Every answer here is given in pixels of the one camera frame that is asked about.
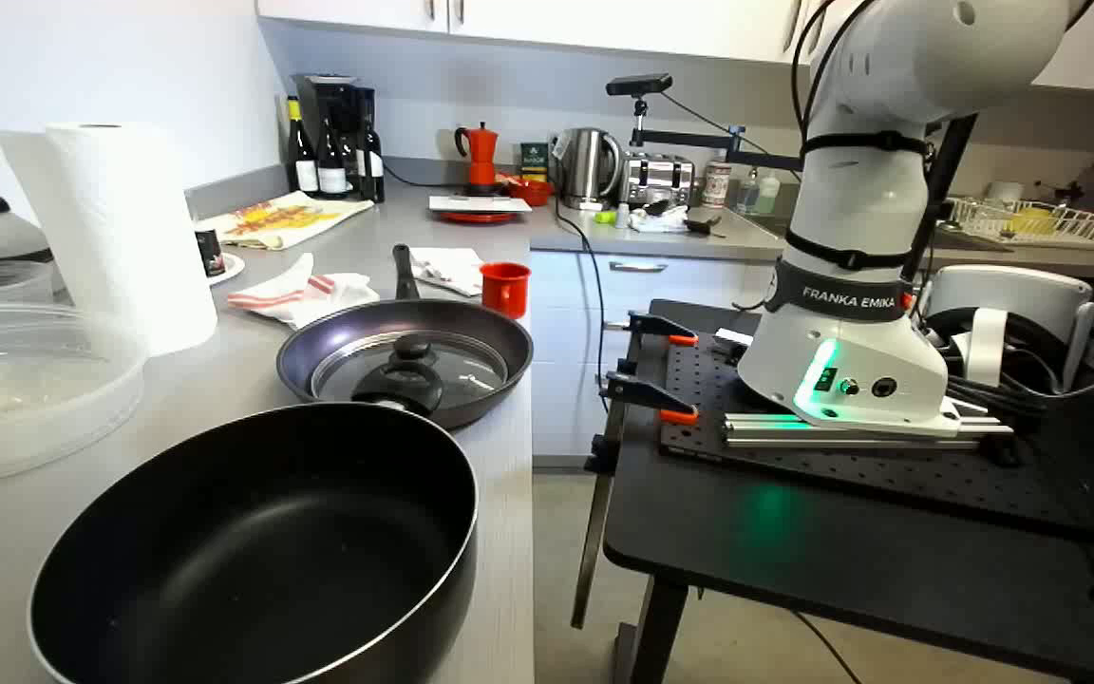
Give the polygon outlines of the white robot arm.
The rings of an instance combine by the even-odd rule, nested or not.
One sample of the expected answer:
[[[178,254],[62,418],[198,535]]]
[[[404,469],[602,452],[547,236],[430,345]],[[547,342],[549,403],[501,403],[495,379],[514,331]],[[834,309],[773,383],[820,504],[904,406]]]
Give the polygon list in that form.
[[[906,321],[925,140],[1030,88],[1085,0],[866,0],[825,46],[773,293],[735,378],[805,421],[949,435],[946,360]]]

